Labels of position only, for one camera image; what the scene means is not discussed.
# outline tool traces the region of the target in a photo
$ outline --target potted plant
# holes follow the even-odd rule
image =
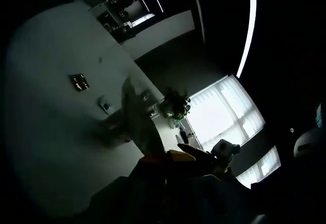
[[[167,88],[163,102],[159,105],[160,111],[165,117],[174,120],[182,120],[189,113],[190,98],[187,93],[180,95],[176,90]]]

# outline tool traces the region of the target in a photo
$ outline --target white vertical blind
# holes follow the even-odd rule
[[[256,164],[237,176],[237,179],[247,188],[251,188],[252,183],[263,180],[280,166],[281,162],[277,149],[273,147]]]
[[[234,76],[228,76],[191,97],[187,116],[204,150],[220,140],[244,145],[265,124],[259,110]]]

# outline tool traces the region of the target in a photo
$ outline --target white wall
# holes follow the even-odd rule
[[[106,118],[97,99],[106,95],[118,109],[131,72],[152,86],[81,3],[37,15],[12,38],[6,58],[6,148],[25,191],[47,214],[84,210],[94,193],[128,176],[142,157],[133,142],[104,147],[92,135]],[[86,77],[87,91],[71,85],[68,75],[78,73]]]
[[[150,50],[194,29],[193,16],[188,10],[143,30],[122,46],[136,60]]]

